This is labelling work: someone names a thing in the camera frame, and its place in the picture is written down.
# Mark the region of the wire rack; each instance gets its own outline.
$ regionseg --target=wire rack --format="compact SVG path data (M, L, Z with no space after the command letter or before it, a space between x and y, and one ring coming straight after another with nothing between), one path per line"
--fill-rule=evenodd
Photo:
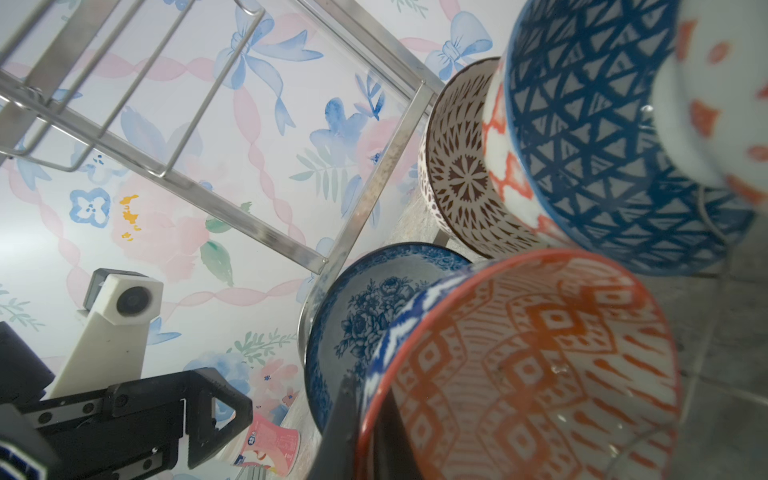
M24 80L20 80L7 71L2 70L2 65L30 35L32 29L41 21L56 0L42 0L36 5L31 14L2 47L0 52L0 98L6 104L0 111L0 165L7 158L17 157L45 167L72 172L83 164L92 150L98 150L109 155L133 172L147 178L156 185L193 204L195 207L228 223L233 228L245 233L248 237L317 274L316 282L300 314L297 343L300 358L302 363L305 363L306 342L316 311L330 285L338 277L343 264L349 256L411 136L423 116L428 114L434 101L435 93L440 92L442 89L442 81L400 44L365 9L357 4L355 0L294 0L311 17L323 25L329 33L334 35L352 56L370 65L371 69L381 78L410 100L409 106L402 114L397 128L389 139L389 143L376 170L357 201L352 215L336 238L330 253L327 257L324 257L315 250L275 230L262 220L244 212L237 205L224 200L174 169L174 165L190 140L194 129L205 114L206 109L228 72L233 67L239 53L244 49L248 39L256 31L265 13L262 8L255 11L250 10L240 0L233 0L252 18L250 25L246 34L237 45L235 54L231 55L230 60L224 65L223 71L207 92L184 132L180 143L165 163L145 154L108 130L144 80L149 70L152 69L155 61L160 57L161 52L180 27L185 17L187 17L189 11L194 7L196 3L194 0L188 2L178 14L105 122L96 124L70 109L68 104L78 89L87 81L99 61L107 54L109 48L118 39L123 30L126 29L128 23L134 18L145 0L133 0L129 9L119 18L115 28L108 32L101 46L69 87L69 92L59 101L52 98L57 88L59 88L75 66L75 63L85 52L85 49L94 40L97 32L104 26L104 23L110 17L119 1L82 0L79 7L74 11L63 29L60 30L54 41L48 46ZM30 134L31 128L36 121L41 122L42 127L34 134ZM51 128L64 132L85 144L85 149L73 164L68 166L55 164L35 156L41 141ZM26 147L17 149L15 146L27 134L31 135L31 140ZM703 190L700 190L701 199L703 199L703 193ZM708 220L707 212L703 205L700 205L700 214L705 221ZM721 240L726 242L726 239L717 227L711 222L708 222L708 224L710 229ZM447 236L438 235L435 242L445 244L446 240ZM635 445L657 433L668 429L680 428L690 414L692 401L699 384L706 384L719 389L727 395L748 402L768 406L768 398L765 396L760 396L744 389L738 389L720 380L701 375L704 360L712 343L717 325L727 315L727 284L730 282L762 282L762 280L733 276L730 272L732 259L733 248L727 254L720 273L693 275L716 281L717 295L713 301L714 307L711 310L706 329L703 332L703 341L695 353L692 368L681 372L683 377L689 379L689 382L679 422L674 425L661 425L652 431L638 436L632 444L626 445L621 452L615 455L605 478L613 478L614 473L621 471L624 458L628 456ZM247 475L251 478L254 475L258 476L259 473L251 470Z

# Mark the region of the dish rack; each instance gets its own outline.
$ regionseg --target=dish rack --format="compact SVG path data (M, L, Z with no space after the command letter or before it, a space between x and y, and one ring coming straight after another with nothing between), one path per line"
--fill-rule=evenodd
M0 52L0 98L6 102L0 111L0 165L6 158L23 158L45 167L73 172L77 170L92 150L98 150L112 157L115 161L136 174L152 181L186 202L207 212L208 214L228 223L233 228L245 233L271 250L284 255L286 258L303 266L317 275L313 288L303 305L297 332L297 344L302 364L306 362L306 344L310 328L314 321L319 305L323 301L333 281L338 277L350 251L376 205L384 186L397 165L411 136L419 122L427 115L435 100L435 94L442 90L443 82L426 66L405 48L389 31L379 24L355 0L293 0L310 17L319 22L333 35L355 58L370 66L380 78L399 91L410 104L403 112L399 123L389 139L389 143L375 171L359 197L352 214L346 221L333 244L333 248L325 257L297 242L286 234L279 232L267 223L243 211L235 204L224 200L204 186L192 181L174 169L184 147L190 140L194 129L203 117L207 107L222 85L227 73L234 66L239 53L246 46L262 17L263 8L248 9L241 0L233 0L251 18L246 34L224 65L223 71L214 81L203 102L197 109L180 143L168 159L162 163L156 158L145 154L133 145L122 140L108 131L115 118L137 90L144 77L154 65L161 52L180 27L187 13L195 5L190 0L179 12L176 20L167 30L164 37L152 52L149 59L139 71L136 78L121 97L118 104L108 115L103 124L96 124L69 108L69 101L78 89L86 82L98 62L107 54L127 24L135 16L145 0L132 0L130 8L119 19L117 26L109 32L103 44L93 57L83 67L76 77L69 92L61 99L52 98L59 85L68 76L75 63L96 36L99 29L107 21L113 9L120 0L82 0L55 40L48 46L29 75L20 80L2 70L2 65L10 58L16 48L29 36L32 29L41 21L56 0L42 0L26 18L16 32L10 37ZM34 134L30 129L36 121L43 123L42 128ZM53 127L85 144L78 160L72 165L65 166L44 161L34 156L41 140ZM16 149L15 145L25 136L31 138L28 145ZM707 219L705 209L700 208L702 217ZM718 229L708 222L710 228L718 234ZM445 244L448 237L440 233L436 243ZM698 273L693 276L707 278L717 282L718 291L715 307L712 309L703 332L703 340L696 352L693 367L690 371L682 372L689 379L684 397L680 421L676 425L662 425L646 435L638 437L635 442L642 442L660 430L675 428L682 425L688 414L699 383L706 383L720 391L739 399L768 406L768 397L760 396L743 389L738 389L716 379L701 375L707 351L712 343L717 324L726 315L726 287L729 282L754 283L754 279L741 278L731 275L730 265L733 259L733 248L730 249L720 273ZM627 445L615 458L606 474L611 478L613 472L621 467L621 460L632 450Z

